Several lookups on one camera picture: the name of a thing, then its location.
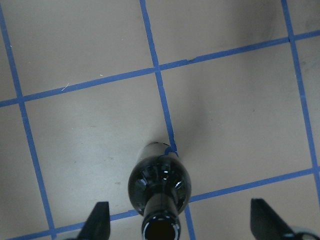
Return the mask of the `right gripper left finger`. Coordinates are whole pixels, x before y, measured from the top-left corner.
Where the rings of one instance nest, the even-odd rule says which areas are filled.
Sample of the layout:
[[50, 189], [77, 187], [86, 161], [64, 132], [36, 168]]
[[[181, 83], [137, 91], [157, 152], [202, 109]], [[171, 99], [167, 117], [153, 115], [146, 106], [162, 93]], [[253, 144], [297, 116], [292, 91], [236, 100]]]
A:
[[108, 240], [111, 235], [109, 202], [97, 202], [77, 235], [78, 240]]

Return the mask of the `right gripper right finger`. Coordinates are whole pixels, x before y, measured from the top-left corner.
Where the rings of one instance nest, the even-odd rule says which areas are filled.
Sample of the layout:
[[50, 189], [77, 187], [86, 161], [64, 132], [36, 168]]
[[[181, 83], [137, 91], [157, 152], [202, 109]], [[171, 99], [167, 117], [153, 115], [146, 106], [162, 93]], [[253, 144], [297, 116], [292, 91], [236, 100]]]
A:
[[250, 201], [250, 230], [256, 240], [294, 240], [295, 233], [262, 198]]

